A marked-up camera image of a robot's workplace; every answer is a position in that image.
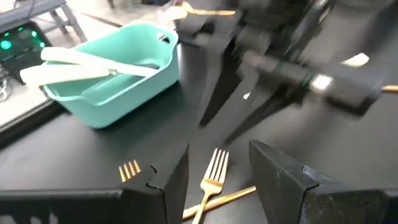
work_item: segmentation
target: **white utensil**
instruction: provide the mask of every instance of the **white utensil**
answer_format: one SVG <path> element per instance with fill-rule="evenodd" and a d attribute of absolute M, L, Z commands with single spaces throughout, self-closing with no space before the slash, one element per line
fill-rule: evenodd
<path fill-rule="evenodd" d="M 77 50 L 66 49 L 63 47 L 45 47 L 41 53 L 42 60 L 51 60 L 57 62 L 73 63 L 79 65 L 92 65 L 93 67 L 103 67 L 115 70 L 119 73 L 137 75 L 142 77 L 151 77 L 158 71 L 153 68 L 147 68 L 137 65 L 128 65 L 115 62 L 106 58 L 86 54 Z"/>
<path fill-rule="evenodd" d="M 112 74 L 107 68 L 89 65 L 38 65 L 20 71 L 22 81 L 29 87 L 105 77 Z"/>
<path fill-rule="evenodd" d="M 370 58 L 366 54 L 360 53 L 348 60 L 345 60 L 344 62 L 342 62 L 342 64 L 353 68 L 359 68 L 364 64 L 366 64 L 369 61 L 369 59 Z"/>

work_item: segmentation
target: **black tabletop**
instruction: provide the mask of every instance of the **black tabletop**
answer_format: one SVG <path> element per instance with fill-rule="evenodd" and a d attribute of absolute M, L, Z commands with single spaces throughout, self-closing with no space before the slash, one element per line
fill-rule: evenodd
<path fill-rule="evenodd" d="M 371 58 L 365 68 L 386 75 L 386 83 L 397 84 L 394 10 L 358 14 L 334 9 L 305 55 L 322 64 L 365 52 Z M 216 147 L 211 130 L 197 129 L 205 61 L 201 50 L 187 45 L 179 45 L 178 53 L 179 82 L 114 125 L 94 130 L 64 113 L 0 151 L 0 189 L 114 187 L 121 183 L 120 164 L 136 159 L 144 167 L 160 152 L 189 141 L 186 207 L 198 204 L 203 196 L 199 184 Z M 362 119 L 310 100 L 301 108 L 287 108 L 226 148 L 230 162 L 223 195 L 252 185 L 250 139 L 266 142 L 355 187 L 397 187 L 397 102 L 396 95 L 383 96 Z M 205 220 L 266 223 L 256 194 L 207 213 Z"/>

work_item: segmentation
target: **gold utensil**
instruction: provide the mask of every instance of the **gold utensil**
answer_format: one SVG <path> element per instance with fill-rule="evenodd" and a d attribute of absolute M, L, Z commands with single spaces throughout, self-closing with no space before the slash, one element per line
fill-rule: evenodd
<path fill-rule="evenodd" d="M 134 177 L 138 173 L 141 172 L 139 165 L 136 160 L 132 162 L 129 161 L 121 166 L 119 166 L 120 177 L 122 178 L 122 182 L 129 180 L 131 177 Z"/>
<path fill-rule="evenodd" d="M 245 195 L 248 195 L 250 193 L 253 193 L 255 191 L 256 191 L 256 187 L 253 186 L 253 187 L 249 187 L 249 188 L 240 190 L 240 191 L 235 192 L 235 193 L 231 193 L 229 195 L 225 195 L 225 196 L 218 197 L 216 199 L 210 200 L 206 204 L 204 211 L 209 211 L 211 209 L 214 209 L 214 208 L 217 208 L 219 206 L 225 205 L 227 203 L 230 203 L 230 202 L 232 202 L 232 201 L 234 201 L 236 199 L 239 199 L 239 198 L 241 198 L 241 197 L 243 197 Z M 196 205 L 194 207 L 190 207 L 190 208 L 185 209 L 182 219 L 186 220 L 188 218 L 193 217 L 197 213 L 199 208 L 200 208 L 200 205 Z"/>
<path fill-rule="evenodd" d="M 183 19 L 188 16 L 188 14 L 196 14 L 196 15 L 219 15 L 219 16 L 232 16 L 235 14 L 235 11 L 230 10 L 202 10 L 202 9 L 194 9 L 192 6 L 185 1 L 177 1 L 174 5 L 169 9 L 170 14 L 174 14 L 171 17 L 173 19 Z"/>
<path fill-rule="evenodd" d="M 226 167 L 228 165 L 229 153 L 216 149 L 213 157 L 207 167 L 206 174 L 200 183 L 200 188 L 205 192 L 205 196 L 201 201 L 200 208 L 192 221 L 192 224 L 199 224 L 203 209 L 206 206 L 208 199 L 212 195 L 221 193 L 226 176 Z"/>
<path fill-rule="evenodd" d="M 398 93 L 398 85 L 387 85 L 382 88 L 385 93 Z"/>

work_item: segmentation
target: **teal plastic container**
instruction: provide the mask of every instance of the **teal plastic container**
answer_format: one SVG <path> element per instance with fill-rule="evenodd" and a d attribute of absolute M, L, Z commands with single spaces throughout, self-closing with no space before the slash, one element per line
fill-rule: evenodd
<path fill-rule="evenodd" d="M 75 50 L 131 65 L 156 64 L 160 66 L 156 75 L 119 74 L 48 84 L 44 90 L 89 127 L 106 127 L 178 80 L 177 41 L 174 31 L 150 24 L 122 27 Z"/>

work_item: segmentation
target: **electronic device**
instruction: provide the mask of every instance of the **electronic device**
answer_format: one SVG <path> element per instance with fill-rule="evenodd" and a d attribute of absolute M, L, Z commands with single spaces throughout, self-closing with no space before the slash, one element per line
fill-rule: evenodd
<path fill-rule="evenodd" d="M 19 71 L 43 63 L 41 50 L 51 43 L 32 21 L 0 33 L 0 64 L 8 74 L 24 84 Z"/>

